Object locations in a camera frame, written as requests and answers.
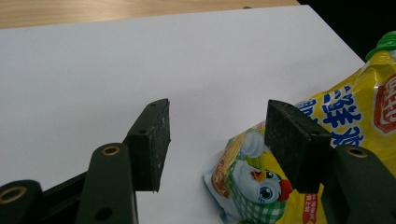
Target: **white table surface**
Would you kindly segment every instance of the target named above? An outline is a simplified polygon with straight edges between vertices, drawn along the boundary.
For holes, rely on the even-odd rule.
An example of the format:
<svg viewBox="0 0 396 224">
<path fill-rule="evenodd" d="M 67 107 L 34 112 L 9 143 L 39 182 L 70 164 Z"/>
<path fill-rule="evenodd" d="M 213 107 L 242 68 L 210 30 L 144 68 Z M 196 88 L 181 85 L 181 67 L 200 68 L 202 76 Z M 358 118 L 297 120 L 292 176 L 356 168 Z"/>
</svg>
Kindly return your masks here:
<svg viewBox="0 0 396 224">
<path fill-rule="evenodd" d="M 202 175 L 227 140 L 268 99 L 297 103 L 361 66 L 307 6 L 0 30 L 0 186 L 86 171 L 168 98 L 172 142 L 159 193 L 137 193 L 140 223 L 222 223 Z"/>
</svg>

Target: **cartoon character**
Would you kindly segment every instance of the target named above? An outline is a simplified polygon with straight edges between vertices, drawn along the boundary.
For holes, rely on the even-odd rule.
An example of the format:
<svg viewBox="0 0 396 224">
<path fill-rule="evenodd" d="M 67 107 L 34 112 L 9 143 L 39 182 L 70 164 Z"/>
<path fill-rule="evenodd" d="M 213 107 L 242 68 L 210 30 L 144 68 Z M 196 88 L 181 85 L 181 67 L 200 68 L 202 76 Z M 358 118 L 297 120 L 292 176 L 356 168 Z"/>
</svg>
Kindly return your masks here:
<svg viewBox="0 0 396 224">
<path fill-rule="evenodd" d="M 265 164 L 249 164 L 265 154 L 271 152 L 260 132 L 242 133 L 230 140 L 213 172 L 204 176 L 224 209 L 224 223 L 275 223 L 283 216 L 292 192 L 290 182 L 265 169 Z"/>
</svg>

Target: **snack bag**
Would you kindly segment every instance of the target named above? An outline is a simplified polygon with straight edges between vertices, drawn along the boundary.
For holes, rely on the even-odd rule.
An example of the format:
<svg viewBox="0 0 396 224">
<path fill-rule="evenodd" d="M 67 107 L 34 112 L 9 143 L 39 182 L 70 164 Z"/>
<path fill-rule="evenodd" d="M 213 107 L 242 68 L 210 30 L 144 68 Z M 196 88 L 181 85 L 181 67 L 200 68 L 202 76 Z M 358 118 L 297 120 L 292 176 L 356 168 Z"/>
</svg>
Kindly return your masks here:
<svg viewBox="0 0 396 224">
<path fill-rule="evenodd" d="M 381 38 L 368 62 L 328 91 L 295 106 L 332 134 L 331 144 L 372 150 L 396 176 L 396 32 Z M 264 144 L 265 121 L 229 140 L 204 181 L 226 224 L 326 223 L 318 194 L 293 190 Z"/>
</svg>

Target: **green plaid pattern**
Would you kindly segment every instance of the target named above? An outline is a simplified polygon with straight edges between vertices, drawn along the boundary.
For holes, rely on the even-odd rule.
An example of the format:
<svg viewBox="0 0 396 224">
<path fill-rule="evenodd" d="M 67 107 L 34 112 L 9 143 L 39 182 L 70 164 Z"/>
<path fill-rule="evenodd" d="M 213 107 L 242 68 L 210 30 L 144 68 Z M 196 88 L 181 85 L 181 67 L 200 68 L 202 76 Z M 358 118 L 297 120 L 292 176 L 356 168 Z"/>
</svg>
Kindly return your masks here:
<svg viewBox="0 0 396 224">
<path fill-rule="evenodd" d="M 270 224 L 280 220 L 285 212 L 286 202 L 274 203 L 253 203 L 249 201 L 239 189 L 236 188 L 233 180 L 233 166 L 227 176 L 227 186 L 231 190 L 239 214 L 243 219 L 240 223 L 250 224 Z"/>
</svg>

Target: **yellow snack bag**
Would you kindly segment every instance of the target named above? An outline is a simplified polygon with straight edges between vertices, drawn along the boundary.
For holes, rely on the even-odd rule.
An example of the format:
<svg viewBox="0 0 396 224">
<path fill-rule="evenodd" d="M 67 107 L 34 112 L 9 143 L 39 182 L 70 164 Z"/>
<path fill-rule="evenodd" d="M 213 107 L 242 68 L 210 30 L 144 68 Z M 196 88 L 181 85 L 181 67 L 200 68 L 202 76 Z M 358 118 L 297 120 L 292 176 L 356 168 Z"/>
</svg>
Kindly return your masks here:
<svg viewBox="0 0 396 224">
<path fill-rule="evenodd" d="M 295 106 L 332 134 L 331 144 L 365 147 L 396 176 L 396 31 L 381 38 L 368 62 L 331 89 Z M 229 140 L 204 175 L 231 223 L 326 223 L 318 194 L 293 190 L 264 144 L 265 121 Z"/>
</svg>

